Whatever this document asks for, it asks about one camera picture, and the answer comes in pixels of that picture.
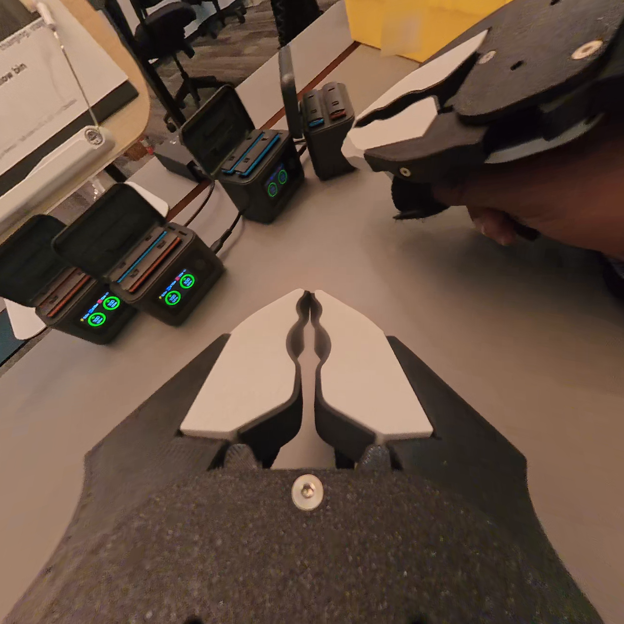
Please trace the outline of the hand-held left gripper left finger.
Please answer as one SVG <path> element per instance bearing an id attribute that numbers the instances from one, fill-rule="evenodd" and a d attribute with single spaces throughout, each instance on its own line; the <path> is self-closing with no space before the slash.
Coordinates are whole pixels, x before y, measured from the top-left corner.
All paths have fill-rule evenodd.
<path id="1" fill-rule="evenodd" d="M 181 423 L 181 433 L 245 444 L 275 459 L 299 432 L 303 390 L 299 356 L 310 293 L 293 290 L 246 318 L 223 349 Z"/>

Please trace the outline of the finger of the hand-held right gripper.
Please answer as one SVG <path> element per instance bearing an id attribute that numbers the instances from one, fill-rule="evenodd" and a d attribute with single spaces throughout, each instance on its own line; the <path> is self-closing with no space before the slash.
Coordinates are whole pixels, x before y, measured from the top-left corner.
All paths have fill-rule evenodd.
<path id="1" fill-rule="evenodd" d="M 437 116 L 433 96 L 411 103 L 411 96 L 441 85 L 469 58 L 486 38 L 484 29 L 394 84 L 356 119 L 355 129 L 427 129 Z"/>
<path id="2" fill-rule="evenodd" d="M 437 183 L 487 160 L 487 127 L 438 112 L 433 97 L 347 133 L 342 155 L 355 168 L 386 172 L 410 183 Z"/>

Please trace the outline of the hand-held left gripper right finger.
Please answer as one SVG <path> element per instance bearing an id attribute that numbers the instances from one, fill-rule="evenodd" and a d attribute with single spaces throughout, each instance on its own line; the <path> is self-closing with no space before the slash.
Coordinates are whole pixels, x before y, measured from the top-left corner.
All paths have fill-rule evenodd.
<path id="1" fill-rule="evenodd" d="M 315 426 L 350 461 L 370 446 L 434 433 L 384 331 L 322 290 L 313 293 Z"/>

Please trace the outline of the yellow plastic bin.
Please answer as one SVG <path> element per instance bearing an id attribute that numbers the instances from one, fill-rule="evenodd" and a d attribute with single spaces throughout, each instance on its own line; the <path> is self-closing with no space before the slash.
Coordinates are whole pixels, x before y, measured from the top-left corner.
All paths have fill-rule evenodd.
<path id="1" fill-rule="evenodd" d="M 354 41 L 424 62 L 509 1 L 345 1 Z"/>

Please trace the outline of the black battery charging case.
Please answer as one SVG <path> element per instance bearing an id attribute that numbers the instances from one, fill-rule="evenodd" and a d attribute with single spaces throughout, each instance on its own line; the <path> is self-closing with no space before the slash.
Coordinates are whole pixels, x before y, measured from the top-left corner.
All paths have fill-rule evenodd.
<path id="1" fill-rule="evenodd" d="M 110 286 L 133 308 L 169 326 L 181 325 L 224 272 L 211 246 L 188 226 L 167 220 L 162 201 L 137 184 L 116 183 L 52 240 L 68 264 Z M 175 224 L 186 239 L 173 258 L 134 294 L 109 282 L 114 267 L 155 227 Z"/>
<path id="2" fill-rule="evenodd" d="M 4 299 L 36 308 L 61 274 L 76 268 L 52 248 L 53 238 L 64 229 L 65 225 L 57 218 L 37 214 L 1 244 L 1 296 Z M 91 285 L 58 316 L 39 318 L 53 330 L 96 345 L 107 345 L 134 319 L 137 310 L 113 294 L 105 282 L 93 278 Z"/>
<path id="3" fill-rule="evenodd" d="M 267 170 L 249 181 L 221 173 L 224 164 L 240 156 L 257 136 L 272 130 L 284 137 L 284 146 Z M 291 133 L 256 129 L 237 91 L 229 85 L 218 89 L 185 122 L 180 139 L 203 172 L 222 185 L 239 213 L 252 222 L 274 222 L 305 178 Z"/>
<path id="4" fill-rule="evenodd" d="M 278 66 L 288 130 L 293 138 L 302 138 L 305 141 L 317 177 L 325 181 L 353 171 L 355 168 L 347 161 L 341 150 L 347 133 L 355 121 L 355 111 L 350 119 L 331 122 L 324 106 L 327 126 L 306 132 L 301 114 L 301 100 L 304 93 L 300 98 L 297 95 L 292 53 L 288 45 L 278 52 Z"/>

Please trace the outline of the black multi-port power hub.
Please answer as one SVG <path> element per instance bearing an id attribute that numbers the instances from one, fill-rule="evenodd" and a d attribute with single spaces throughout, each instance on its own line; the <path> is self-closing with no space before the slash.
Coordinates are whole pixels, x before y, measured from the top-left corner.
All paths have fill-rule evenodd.
<path id="1" fill-rule="evenodd" d="M 199 167 L 191 153 L 178 139 L 170 140 L 156 146 L 155 158 L 171 173 L 183 176 L 197 183 L 209 181 L 210 178 Z"/>

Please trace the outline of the white stand base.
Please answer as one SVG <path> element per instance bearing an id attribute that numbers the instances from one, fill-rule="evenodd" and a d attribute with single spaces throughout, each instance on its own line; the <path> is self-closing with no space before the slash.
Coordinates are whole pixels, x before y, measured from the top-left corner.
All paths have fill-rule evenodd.
<path id="1" fill-rule="evenodd" d="M 47 329 L 46 324 L 37 316 L 35 308 L 22 306 L 6 298 L 4 305 L 15 338 L 28 341 Z"/>

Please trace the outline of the black office chair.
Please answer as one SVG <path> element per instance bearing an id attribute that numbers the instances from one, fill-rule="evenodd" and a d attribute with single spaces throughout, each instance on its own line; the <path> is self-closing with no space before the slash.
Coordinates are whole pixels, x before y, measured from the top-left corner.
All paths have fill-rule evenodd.
<path id="1" fill-rule="evenodd" d="M 132 31 L 119 2 L 103 1 L 106 17 L 111 20 L 165 108 L 163 121 L 171 133 L 180 129 L 186 121 L 182 109 L 187 96 L 191 96 L 195 105 L 200 107 L 200 89 L 232 86 L 232 83 L 218 80 L 213 75 L 190 76 L 178 58 L 180 53 L 184 53 L 188 58 L 195 55 L 195 50 L 186 40 L 185 28 L 196 19 L 194 7 L 201 3 L 201 1 L 173 1 L 148 14 L 147 9 L 159 4 L 158 1 L 131 1 L 130 4 L 138 17 L 138 26 Z M 167 59 L 174 61 L 182 78 L 182 85 L 175 97 L 169 93 L 155 67 L 152 66 L 152 61 Z"/>

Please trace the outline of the wooden sign board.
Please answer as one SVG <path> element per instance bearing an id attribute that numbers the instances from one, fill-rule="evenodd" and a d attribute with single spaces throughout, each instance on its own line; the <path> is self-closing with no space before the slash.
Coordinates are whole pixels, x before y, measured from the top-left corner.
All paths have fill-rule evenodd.
<path id="1" fill-rule="evenodd" d="M 45 23 L 51 28 L 55 38 L 59 42 L 60 50 L 65 57 L 67 64 L 69 65 L 72 74 L 77 78 L 76 72 L 69 60 L 64 44 L 60 42 L 60 38 L 56 33 L 56 25 L 52 20 L 52 16 L 48 8 L 43 4 L 43 1 L 22 1 L 24 5 L 30 11 L 37 11 L 41 17 L 45 20 Z M 27 215 L 19 223 L 15 224 L 11 229 L 1 233 L 1 241 L 4 241 L 9 237 L 19 226 L 21 226 L 30 216 L 36 214 L 43 214 L 51 211 L 62 200 L 65 200 L 72 192 L 76 191 L 82 183 L 86 182 L 88 178 L 99 173 L 105 168 L 106 165 L 112 163 L 112 161 L 124 152 L 130 145 L 132 145 L 136 139 L 143 133 L 146 125 L 147 118 L 150 112 L 149 97 L 147 95 L 147 86 L 145 80 L 138 67 L 137 61 L 131 56 L 127 48 L 122 43 L 117 31 L 111 24 L 110 20 L 105 17 L 104 10 L 101 8 L 95 8 L 91 1 L 62 1 L 70 12 L 86 27 L 90 34 L 96 39 L 96 41 L 107 51 L 111 58 L 120 66 L 120 68 L 127 74 L 130 82 L 134 84 L 138 92 L 137 98 L 126 105 L 121 110 L 117 111 L 114 115 L 102 123 L 98 122 L 97 117 L 93 113 L 90 105 L 87 105 L 87 109 L 90 113 L 92 121 L 89 125 L 85 125 L 78 129 L 78 133 L 81 129 L 87 126 L 101 127 L 110 130 L 113 133 L 115 139 L 115 147 L 105 157 L 103 157 L 97 164 L 95 164 L 94 171 L 91 174 L 87 174 L 85 177 L 79 177 L 77 180 L 69 182 L 64 188 L 60 189 L 57 193 L 51 196 L 40 207 L 36 208 L 34 212 Z M 65 136 L 67 141 L 72 136 Z M 56 149 L 63 143 L 52 143 Z M 29 161 L 32 168 L 29 168 L 27 175 L 30 171 L 49 153 L 53 150 L 48 150 L 48 144 L 45 144 L 40 152 L 36 152 L 35 155 L 43 154 L 43 157 L 38 159 L 35 163 Z M 1 195 L 11 189 L 14 185 L 20 183 L 24 178 L 17 180 L 17 178 L 10 178 L 9 176 L 1 176 Z"/>

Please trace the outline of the white instruction sheet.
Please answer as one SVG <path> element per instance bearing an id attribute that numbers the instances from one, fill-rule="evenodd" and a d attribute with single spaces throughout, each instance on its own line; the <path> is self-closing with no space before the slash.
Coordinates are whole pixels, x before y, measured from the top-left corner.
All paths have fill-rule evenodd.
<path id="1" fill-rule="evenodd" d="M 127 74 L 62 1 L 43 1 L 77 78 L 51 28 L 22 1 L 1 2 L 1 175 L 27 175 L 45 144 L 63 143 L 102 123 L 138 96 Z"/>

